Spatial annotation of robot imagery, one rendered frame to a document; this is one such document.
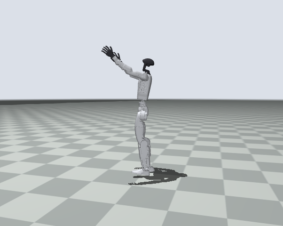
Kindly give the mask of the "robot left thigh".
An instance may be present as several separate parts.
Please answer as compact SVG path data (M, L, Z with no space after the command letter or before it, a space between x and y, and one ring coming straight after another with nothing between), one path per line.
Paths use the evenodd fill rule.
M146 139L142 138L143 132L144 132L144 123L140 120L146 120L146 119L147 119L147 112L145 112L145 110L142 110L142 111L137 113L134 127L135 127L136 139L137 139L139 145L141 144L141 141L146 140Z

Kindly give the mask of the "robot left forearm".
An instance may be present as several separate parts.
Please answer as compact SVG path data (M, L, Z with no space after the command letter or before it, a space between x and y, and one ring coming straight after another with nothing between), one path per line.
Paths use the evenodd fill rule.
M115 64L118 65L122 70L132 71L132 68L121 62L116 56L112 58L115 61Z

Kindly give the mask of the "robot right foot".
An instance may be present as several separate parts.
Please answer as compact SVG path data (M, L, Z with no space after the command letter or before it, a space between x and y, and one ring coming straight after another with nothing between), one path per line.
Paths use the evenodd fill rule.
M146 168L146 170L149 170L150 172L153 172L153 171L155 171L155 169L154 169L154 167L148 167L148 168Z

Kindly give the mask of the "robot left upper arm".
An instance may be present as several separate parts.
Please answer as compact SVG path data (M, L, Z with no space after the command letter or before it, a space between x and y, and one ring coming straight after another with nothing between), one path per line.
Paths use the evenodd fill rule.
M142 81L148 81L149 80L149 76L147 75L147 73L142 73L142 72L133 71L133 70L131 72L125 70L125 73L129 74L131 76L140 78Z

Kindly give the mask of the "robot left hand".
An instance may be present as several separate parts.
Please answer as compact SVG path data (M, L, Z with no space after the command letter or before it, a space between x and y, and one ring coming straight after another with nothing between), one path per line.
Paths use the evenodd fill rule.
M107 48L106 48L106 47L107 47ZM116 56L116 55L113 54L112 47L110 46L110 49L111 49L111 50L108 48L108 46L106 46L106 47L103 47L103 48L105 48L107 51L106 51L105 49L103 49L105 52L104 52L103 50L102 50L101 52L103 52L103 53L105 53L107 56L111 57L111 60L112 60L113 62L115 62L115 61L112 59L114 56Z

